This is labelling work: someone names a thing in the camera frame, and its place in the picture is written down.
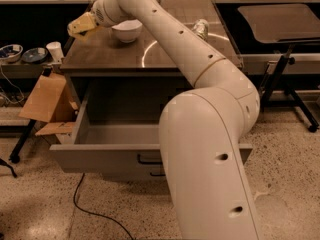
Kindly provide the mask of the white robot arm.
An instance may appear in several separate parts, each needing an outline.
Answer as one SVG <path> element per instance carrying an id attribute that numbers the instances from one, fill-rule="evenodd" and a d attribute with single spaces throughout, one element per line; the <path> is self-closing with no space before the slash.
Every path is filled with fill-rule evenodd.
<path id="1" fill-rule="evenodd" d="M 262 240 L 240 138 L 257 121 L 259 94 L 224 55 L 179 22 L 161 0 L 97 0 L 68 26 L 71 36 L 137 19 L 191 84 L 159 120 L 159 143 L 181 235 Z"/>

